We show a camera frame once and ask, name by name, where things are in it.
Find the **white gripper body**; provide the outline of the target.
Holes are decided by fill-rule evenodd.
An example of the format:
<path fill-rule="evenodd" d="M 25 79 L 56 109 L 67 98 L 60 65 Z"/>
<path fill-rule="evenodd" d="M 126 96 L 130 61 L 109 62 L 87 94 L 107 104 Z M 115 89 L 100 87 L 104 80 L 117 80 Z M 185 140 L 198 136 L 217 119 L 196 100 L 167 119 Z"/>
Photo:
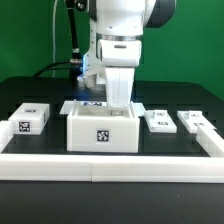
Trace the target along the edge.
<path fill-rule="evenodd" d="M 142 44 L 134 41 L 100 39 L 97 56 L 106 79 L 106 96 L 110 110 L 126 110 L 130 104 L 135 68 L 139 66 Z"/>

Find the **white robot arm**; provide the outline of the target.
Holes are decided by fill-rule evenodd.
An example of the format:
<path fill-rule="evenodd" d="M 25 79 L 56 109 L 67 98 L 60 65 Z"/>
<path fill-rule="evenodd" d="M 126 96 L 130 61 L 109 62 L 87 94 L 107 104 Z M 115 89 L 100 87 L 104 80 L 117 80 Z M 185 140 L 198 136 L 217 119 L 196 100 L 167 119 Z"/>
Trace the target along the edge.
<path fill-rule="evenodd" d="M 90 46 L 83 58 L 82 80 L 87 88 L 106 85 L 112 113 L 130 107 L 143 30 L 165 25 L 175 8 L 176 0 L 87 0 Z"/>

